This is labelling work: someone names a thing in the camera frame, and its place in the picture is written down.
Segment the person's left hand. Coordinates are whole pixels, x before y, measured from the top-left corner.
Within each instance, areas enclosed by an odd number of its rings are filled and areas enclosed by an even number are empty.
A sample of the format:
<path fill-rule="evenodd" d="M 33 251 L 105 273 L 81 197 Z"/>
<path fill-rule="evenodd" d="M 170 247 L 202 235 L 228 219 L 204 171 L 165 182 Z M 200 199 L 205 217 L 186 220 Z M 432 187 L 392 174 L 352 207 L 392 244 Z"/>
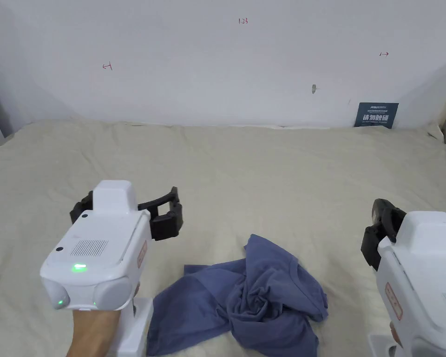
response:
<path fill-rule="evenodd" d="M 121 311 L 72 312 L 73 335 L 68 357 L 105 357 L 118 331 Z"/>

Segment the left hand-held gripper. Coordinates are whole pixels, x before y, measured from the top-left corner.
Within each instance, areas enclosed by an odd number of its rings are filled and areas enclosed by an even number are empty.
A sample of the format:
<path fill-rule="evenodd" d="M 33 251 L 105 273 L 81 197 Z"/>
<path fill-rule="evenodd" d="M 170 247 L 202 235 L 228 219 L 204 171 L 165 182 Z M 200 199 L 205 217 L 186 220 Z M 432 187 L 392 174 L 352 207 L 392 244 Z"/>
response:
<path fill-rule="evenodd" d="M 168 204 L 160 215 L 158 208 Z M 133 185 L 103 180 L 70 211 L 72 225 L 40 269 L 54 309 L 119 311 L 111 354 L 142 354 L 151 302 L 135 292 L 151 243 L 174 238 L 183 226 L 178 188 L 137 203 Z"/>

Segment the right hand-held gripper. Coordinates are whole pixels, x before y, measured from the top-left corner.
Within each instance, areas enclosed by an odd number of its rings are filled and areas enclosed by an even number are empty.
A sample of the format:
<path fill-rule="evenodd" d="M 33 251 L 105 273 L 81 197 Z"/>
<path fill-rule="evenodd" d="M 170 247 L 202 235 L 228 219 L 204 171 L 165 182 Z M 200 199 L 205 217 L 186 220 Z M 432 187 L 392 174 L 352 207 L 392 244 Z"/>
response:
<path fill-rule="evenodd" d="M 373 357 L 446 357 L 446 213 L 406 214 L 386 199 L 371 209 L 361 252 L 399 341 L 369 334 Z"/>

